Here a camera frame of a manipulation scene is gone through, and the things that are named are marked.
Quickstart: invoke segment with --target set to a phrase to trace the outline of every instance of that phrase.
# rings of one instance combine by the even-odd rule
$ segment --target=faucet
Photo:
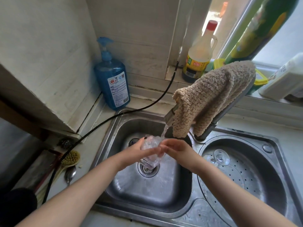
[[[205,129],[204,133],[200,136],[196,136],[195,138],[198,141],[204,141],[206,137],[215,129],[218,125],[218,121],[243,97],[245,96],[248,91],[252,88],[255,82],[255,78],[252,78],[248,86],[238,95],[226,108],[220,111],[211,121],[210,125]],[[175,111],[178,109],[178,104],[176,104],[164,117],[165,123],[168,126],[172,126],[175,116]]]

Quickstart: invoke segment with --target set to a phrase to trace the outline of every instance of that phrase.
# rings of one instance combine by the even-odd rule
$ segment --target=fluffy cloth
[[[179,107],[174,116],[174,137],[185,137],[194,119],[194,133],[202,135],[213,118],[248,86],[255,73],[251,61],[236,61],[204,74],[189,87],[176,90],[173,99]]]

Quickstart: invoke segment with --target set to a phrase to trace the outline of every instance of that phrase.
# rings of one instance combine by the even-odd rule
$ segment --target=stainless steel sink
[[[163,115],[146,111],[117,117],[91,168],[146,134],[160,136],[164,126]],[[203,142],[191,131],[184,140],[201,156],[224,150],[230,163],[218,167],[231,180],[302,226],[302,199],[276,138],[217,127]],[[136,163],[120,171],[93,209],[163,227],[236,226],[202,180],[168,155],[153,170]]]

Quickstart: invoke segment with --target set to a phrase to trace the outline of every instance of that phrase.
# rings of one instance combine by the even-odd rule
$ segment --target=person's left arm
[[[118,171],[146,156],[160,153],[161,149],[159,147],[140,150],[143,141],[144,138],[104,160],[27,216],[17,227],[79,226]]]

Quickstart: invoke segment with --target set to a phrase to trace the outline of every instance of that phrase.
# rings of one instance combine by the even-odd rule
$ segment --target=spoon
[[[66,169],[64,178],[67,182],[67,186],[70,185],[71,180],[75,177],[76,171],[77,171],[77,168],[75,166],[70,166],[69,168]]]

